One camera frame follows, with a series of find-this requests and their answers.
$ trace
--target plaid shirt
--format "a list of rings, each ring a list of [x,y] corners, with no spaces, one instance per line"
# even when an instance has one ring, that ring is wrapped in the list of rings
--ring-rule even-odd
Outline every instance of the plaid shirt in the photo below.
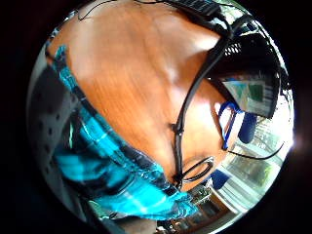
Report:
[[[69,122],[68,145],[55,151],[66,180],[113,212],[157,220],[193,215],[191,196],[170,184],[163,168],[121,139],[87,101],[60,46],[53,69],[79,104]]]

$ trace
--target black cable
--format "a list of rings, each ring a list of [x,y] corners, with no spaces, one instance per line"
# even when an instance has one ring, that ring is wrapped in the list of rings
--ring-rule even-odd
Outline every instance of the black cable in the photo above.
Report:
[[[178,189],[181,188],[182,184],[184,182],[190,182],[194,181],[196,179],[199,179],[200,177],[203,177],[208,173],[210,169],[205,169],[202,173],[199,175],[195,175],[192,178],[184,179],[184,177],[192,171],[194,168],[198,167],[199,165],[203,164],[205,160],[208,160],[210,157],[205,158],[200,163],[194,165],[191,170],[188,170],[186,173],[183,173],[182,169],[182,150],[181,150],[181,142],[182,142],[182,136],[184,132],[184,123],[185,123],[185,116],[186,111],[189,107],[189,104],[191,100],[193,99],[196,91],[198,90],[201,82],[207,77],[208,72],[215,66],[215,64],[222,58],[223,54],[225,53],[225,49],[228,47],[228,44],[230,40],[233,37],[233,31],[231,25],[226,21],[224,16],[219,15],[219,19],[223,20],[224,23],[227,26],[227,37],[221,37],[219,41],[216,43],[216,45],[211,49],[209,52],[209,56],[201,66],[199,72],[197,73],[194,81],[191,84],[190,89],[187,92],[187,95],[184,99],[183,105],[180,109],[180,112],[178,114],[177,120],[175,125],[173,125],[173,130],[175,132],[175,171],[176,175],[174,176],[174,180],[176,182],[175,187]]]
[[[98,3],[98,4],[96,4],[95,6],[93,6],[92,9],[89,10],[89,12],[86,13],[82,18],[80,18],[79,10],[77,10],[77,13],[78,13],[78,20],[79,20],[79,21],[84,20],[84,19],[89,15],[89,13],[90,13],[92,10],[94,10],[96,7],[98,7],[99,5],[102,5],[102,4],[104,4],[104,3],[109,3],[109,2],[116,2],[116,1],[118,1],[118,0],[107,0],[107,1],[103,1],[103,2]]]
[[[282,149],[282,147],[284,146],[284,142],[282,143],[282,145],[272,154],[265,156],[265,157],[261,157],[261,158],[257,158],[254,156],[249,156],[249,155],[245,155],[245,154],[241,154],[241,153],[237,153],[234,151],[228,151],[231,154],[235,154],[237,156],[243,157],[243,158],[248,158],[248,159],[255,159],[255,160],[267,160],[269,158],[272,158],[273,156],[275,156],[278,152],[280,152],[280,150]]]
[[[79,21],[84,20],[84,19],[89,15],[89,13],[90,13],[91,11],[93,11],[96,7],[98,7],[98,6],[102,5],[102,4],[104,4],[104,3],[109,3],[109,2],[116,2],[116,1],[118,1],[118,0],[106,0],[106,1],[100,2],[100,3],[96,4],[95,6],[93,6],[92,9],[89,10],[89,12],[86,13],[83,17],[80,17],[80,15],[79,15],[79,10],[77,10],[77,13],[78,13],[78,20],[79,20]],[[138,2],[138,3],[141,3],[141,4],[156,4],[156,3],[162,3],[162,2],[164,2],[163,0],[159,0],[159,1],[156,0],[156,1],[154,1],[154,2],[144,2],[144,1],[140,1],[140,0],[133,0],[133,1]]]

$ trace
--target teal plaid shirt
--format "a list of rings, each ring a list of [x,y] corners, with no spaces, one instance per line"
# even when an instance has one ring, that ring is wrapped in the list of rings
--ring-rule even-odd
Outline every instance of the teal plaid shirt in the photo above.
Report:
[[[68,146],[55,158],[63,177],[81,194],[113,212],[157,220],[193,215],[186,192],[170,184],[163,168],[121,139],[87,101],[60,46],[53,69],[79,104],[70,119]]]

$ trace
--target cord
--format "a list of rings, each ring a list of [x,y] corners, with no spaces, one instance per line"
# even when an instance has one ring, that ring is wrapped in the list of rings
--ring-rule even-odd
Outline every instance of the cord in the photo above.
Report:
[[[267,160],[267,159],[272,158],[273,156],[275,156],[278,152],[280,152],[280,150],[282,149],[284,144],[285,143],[283,142],[282,145],[274,153],[272,153],[272,154],[270,154],[268,156],[265,156],[265,157],[261,157],[261,158],[257,158],[257,157],[254,157],[254,156],[249,156],[249,155],[237,153],[237,152],[234,152],[234,151],[228,151],[228,152],[231,153],[231,154],[235,154],[237,156],[243,157],[243,158],[255,159],[255,160]]]
[[[77,10],[77,13],[78,13],[78,20],[81,21],[81,20],[84,20],[89,14],[91,11],[93,11],[95,8],[97,8],[98,6],[104,4],[104,3],[109,3],[109,2],[117,2],[118,0],[106,0],[106,1],[103,1],[103,2],[100,2],[98,4],[96,4],[95,6],[92,7],[91,10],[89,10],[88,13],[86,13],[83,17],[80,17],[79,15],[79,10]],[[138,2],[138,3],[141,3],[141,4],[156,4],[156,3],[162,3],[164,2],[163,0],[156,0],[154,2],[144,2],[144,1],[140,1],[140,0],[133,0],[135,2]]]

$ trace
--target blue object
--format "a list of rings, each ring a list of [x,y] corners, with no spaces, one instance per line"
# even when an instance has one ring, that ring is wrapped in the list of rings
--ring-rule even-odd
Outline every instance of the blue object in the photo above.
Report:
[[[229,176],[222,171],[216,169],[213,173],[211,173],[211,178],[213,180],[213,188],[220,189],[229,179]]]
[[[230,138],[230,134],[233,128],[233,124],[235,122],[235,118],[237,114],[243,113],[243,111],[238,107],[237,104],[235,104],[234,102],[231,101],[226,101],[225,103],[223,103],[218,111],[218,121],[221,118],[221,115],[223,113],[223,111],[226,108],[231,108],[234,111],[234,114],[231,116],[231,120],[230,120],[230,125],[227,129],[227,131],[225,131],[224,126],[221,125],[221,123],[219,122],[219,126],[221,128],[221,132],[222,132],[222,139],[223,139],[223,145],[222,145],[222,149],[227,149],[228,148],[228,140]]]
[[[256,116],[254,114],[245,113],[244,120],[238,138],[243,143],[250,143],[254,139],[256,125]]]

